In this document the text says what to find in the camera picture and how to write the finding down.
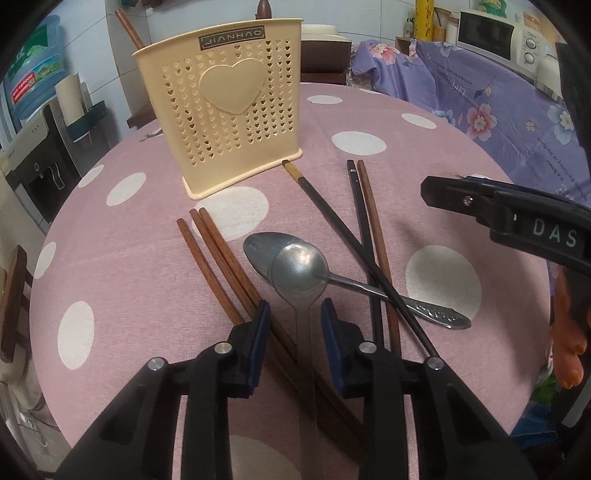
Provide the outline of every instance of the stainless steel spoon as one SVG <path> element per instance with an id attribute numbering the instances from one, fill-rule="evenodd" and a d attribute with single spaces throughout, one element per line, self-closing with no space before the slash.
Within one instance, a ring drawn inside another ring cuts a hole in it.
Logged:
<path id="1" fill-rule="evenodd" d="M 322 479 L 320 443 L 316 423 L 316 389 L 310 332 L 310 307 L 327 285 L 326 259 L 315 255 L 312 245 L 290 243 L 271 263 L 270 283 L 295 310 L 297 346 L 297 389 L 300 403 L 300 465 L 302 480 Z"/>
<path id="2" fill-rule="evenodd" d="M 308 275 L 321 275 L 322 278 L 330 284 L 357 291 L 365 295 L 374 295 L 385 301 L 389 301 L 386 294 L 380 288 L 372 287 L 365 283 L 331 273 L 322 252 L 314 245 L 309 244 L 296 236 L 279 232 L 253 233 L 246 237 L 243 248 L 246 258 L 251 263 L 252 268 L 254 268 L 265 281 L 271 283 L 270 268 L 274 258 L 285 246 L 292 244 L 310 245 L 312 248 L 307 250 L 308 254 L 315 257 L 322 257 L 324 259 L 323 264 L 326 265 L 326 269 L 323 271 L 317 270 L 315 272 L 308 272 Z M 453 330 L 464 330 L 472 326 L 472 322 L 468 317 L 454 309 L 424 301 L 409 299 L 408 297 L 402 297 L 402 299 L 412 313 L 431 323 Z"/>

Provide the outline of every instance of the round table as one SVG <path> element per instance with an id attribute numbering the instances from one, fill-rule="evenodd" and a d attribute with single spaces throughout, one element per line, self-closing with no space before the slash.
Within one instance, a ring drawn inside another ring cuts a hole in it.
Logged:
<path id="1" fill-rule="evenodd" d="M 191 208 L 209 210 L 291 335 L 293 311 L 242 252 L 247 234 L 297 235 L 324 252 L 333 272 L 365 278 L 283 168 L 195 202 L 185 194 L 164 136 L 150 135 L 157 129 L 154 122 L 131 135 L 83 178 L 55 219 L 35 271 L 30 313 L 35 365 L 51 412 L 72 445 L 148 359 L 189 359 L 227 338 L 232 324 L 176 225 L 179 217 L 191 222 Z M 398 99 L 344 86 L 301 86 L 304 155 L 296 166 L 357 233 L 346 161 L 364 159 L 394 286 L 472 318 L 472 328 L 462 331 L 421 322 L 441 356 L 509 432 L 544 362 L 550 312 L 545 262 L 493 244 L 474 218 L 427 207 L 420 196 L 429 175 L 481 174 L 508 181 L 478 142 L 446 119 Z M 332 286 L 321 299 L 327 296 L 342 320 L 357 323 L 370 338 L 366 297 Z M 317 301 L 311 310 L 315 362 L 329 378 L 319 307 Z M 403 356 L 422 361 L 425 353 L 409 330 L 402 328 L 401 335 Z M 361 414 L 359 401 L 349 405 Z M 237 479 L 299 477 L 297 412 L 296 399 L 266 370 L 250 400 L 230 401 Z M 412 425 L 410 415 L 407 421 Z M 410 444 L 416 478 L 415 444 Z M 356 465 L 326 439 L 322 456 L 327 479 L 356 478 Z"/>

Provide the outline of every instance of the microwave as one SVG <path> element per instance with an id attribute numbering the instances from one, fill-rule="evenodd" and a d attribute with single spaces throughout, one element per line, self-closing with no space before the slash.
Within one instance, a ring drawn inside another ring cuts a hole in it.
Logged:
<path id="1" fill-rule="evenodd" d="M 547 51 L 547 42 L 540 32 L 477 10 L 461 11 L 457 46 L 532 80 Z"/>

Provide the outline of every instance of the black chopstick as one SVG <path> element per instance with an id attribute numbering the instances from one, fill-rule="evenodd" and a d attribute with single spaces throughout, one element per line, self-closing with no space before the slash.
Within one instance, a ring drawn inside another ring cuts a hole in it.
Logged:
<path id="1" fill-rule="evenodd" d="M 425 330 L 423 330 L 423 327 L 421 327 L 413 314 L 410 313 L 408 307 L 403 302 L 402 298 L 400 298 L 400 295 L 396 289 L 392 286 L 392 283 L 386 278 L 382 270 L 377 266 L 376 262 L 368 255 L 368 253 L 365 251 L 365 248 L 363 248 L 363 245 L 361 245 L 359 240 L 355 238 L 351 230 L 349 230 L 349 228 L 326 202 L 326 200 L 322 198 L 322 195 L 316 191 L 312 184 L 306 180 L 306 178 L 295 166 L 293 166 L 288 160 L 283 161 L 283 166 L 301 187 L 301 189 L 304 190 L 310 200 L 312 200 L 312 202 L 318 207 L 318 210 L 321 211 L 335 231 L 341 235 L 345 242 L 353 249 L 357 256 L 367 266 L 368 270 L 374 275 L 376 280 L 378 280 L 378 283 L 384 289 L 385 294 L 390 300 L 392 300 L 394 305 L 396 305 L 400 315 L 402 315 L 404 320 L 408 323 L 408 326 L 417 336 L 418 340 L 423 344 L 427 353 L 430 356 L 439 356 L 435 346 L 431 343 L 431 340 L 429 340 Z"/>
<path id="2" fill-rule="evenodd" d="M 363 198 L 363 191 L 361 190 L 361 183 L 359 182 L 357 167 L 355 166 L 355 162 L 353 160 L 347 161 L 347 170 L 349 171 L 351 189 L 353 190 L 353 200 L 355 201 L 355 209 L 357 210 L 357 222 L 359 224 L 359 232 L 361 233 L 361 244 L 372 260 L 375 261 L 374 245 L 371 240 L 371 230 L 369 229 L 369 218 L 367 210 L 365 209 L 365 199 Z M 368 284 L 370 284 L 372 287 L 377 287 L 378 282 L 369 272 L 369 270 L 367 271 L 367 275 Z M 374 343 L 379 346 L 384 346 L 382 302 L 379 298 L 374 296 L 369 298 L 369 314 L 371 316 L 371 329 L 374 337 Z"/>

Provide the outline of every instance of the wooden frame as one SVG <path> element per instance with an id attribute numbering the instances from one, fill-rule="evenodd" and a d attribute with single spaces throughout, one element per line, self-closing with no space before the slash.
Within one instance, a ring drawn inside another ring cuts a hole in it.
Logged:
<path id="1" fill-rule="evenodd" d="M 0 300 L 0 360 L 11 364 L 17 342 L 21 308 L 29 311 L 29 300 L 24 296 L 25 283 L 33 286 L 33 276 L 27 270 L 27 253 L 17 245 L 12 252 L 4 293 Z"/>

